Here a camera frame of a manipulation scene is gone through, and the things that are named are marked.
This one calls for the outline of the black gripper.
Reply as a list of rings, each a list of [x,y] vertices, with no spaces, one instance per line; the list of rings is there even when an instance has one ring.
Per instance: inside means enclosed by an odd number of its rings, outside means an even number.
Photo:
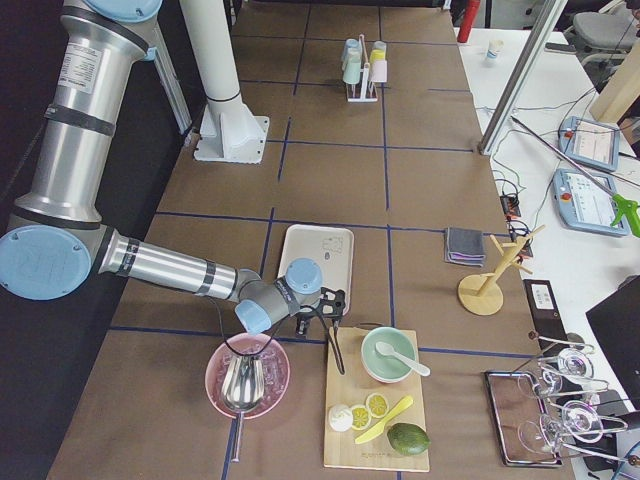
[[[306,336],[311,320],[314,317],[329,319],[333,331],[337,332],[346,308],[346,294],[344,290],[321,288],[320,298],[315,306],[303,306],[295,315],[297,320],[296,335]]]

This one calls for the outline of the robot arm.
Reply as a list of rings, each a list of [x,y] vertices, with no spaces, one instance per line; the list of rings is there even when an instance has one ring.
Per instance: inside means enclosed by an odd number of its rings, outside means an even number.
[[[329,289],[310,259],[292,261],[265,282],[247,269],[128,238],[104,225],[95,207],[132,65],[153,58],[180,126],[190,122],[158,25],[157,1],[67,1],[69,41],[31,190],[14,204],[1,240],[1,283],[31,300],[76,290],[91,272],[110,272],[197,296],[229,300],[257,334],[294,316],[337,330],[345,294]]]

